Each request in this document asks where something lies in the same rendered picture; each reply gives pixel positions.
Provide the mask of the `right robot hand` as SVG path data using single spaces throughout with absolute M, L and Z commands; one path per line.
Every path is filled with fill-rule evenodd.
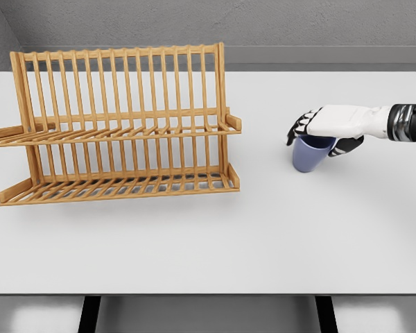
M 287 134 L 287 145 L 300 135 L 335 137 L 336 145 L 328 156 L 335 157 L 351 152 L 364 141 L 362 120 L 369 108 L 355 105 L 326 105 L 303 114 Z

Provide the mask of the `blue cup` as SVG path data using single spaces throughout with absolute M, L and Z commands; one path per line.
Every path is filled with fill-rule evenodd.
M 328 156 L 335 137 L 300 135 L 294 143 L 293 166 L 300 172 L 313 171 Z

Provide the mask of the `wooden two-tier dish rack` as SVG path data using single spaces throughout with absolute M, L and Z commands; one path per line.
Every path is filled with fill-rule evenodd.
M 12 52 L 21 123 L 0 147 L 26 149 L 29 177 L 0 204 L 238 191 L 227 138 L 223 43 Z

